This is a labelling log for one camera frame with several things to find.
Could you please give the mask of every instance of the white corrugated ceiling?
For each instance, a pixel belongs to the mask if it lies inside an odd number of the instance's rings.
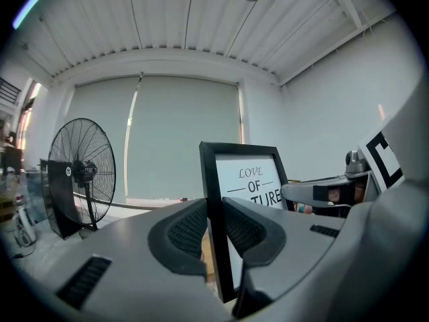
[[[15,40],[51,77],[118,52],[182,48],[284,83],[393,12],[386,0],[42,0]]]

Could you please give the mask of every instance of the black metal railing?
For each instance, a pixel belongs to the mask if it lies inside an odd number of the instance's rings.
[[[0,78],[0,98],[15,104],[20,92],[20,89]]]

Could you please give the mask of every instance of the picture frame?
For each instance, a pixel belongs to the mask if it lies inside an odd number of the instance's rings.
[[[208,233],[219,298],[229,302],[237,297],[233,283],[228,238],[224,225],[221,186],[219,183],[217,155],[272,156],[280,184],[288,183],[282,160],[276,147],[249,144],[200,143],[202,185],[207,200]],[[293,202],[282,199],[282,208],[294,210]]]

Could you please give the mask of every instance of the gray roller blind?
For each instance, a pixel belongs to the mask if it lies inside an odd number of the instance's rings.
[[[143,77],[129,134],[128,196],[203,197],[201,141],[240,142],[237,87]]]
[[[73,95],[66,121],[88,118],[106,132],[116,162],[116,189],[113,201],[125,203],[123,156],[125,133],[131,101],[138,78],[118,78],[78,87]]]

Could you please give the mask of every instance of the fan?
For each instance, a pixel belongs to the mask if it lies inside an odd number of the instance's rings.
[[[116,185],[112,147],[97,123],[78,118],[60,129],[49,151],[48,182],[52,198],[65,216],[97,230]]]

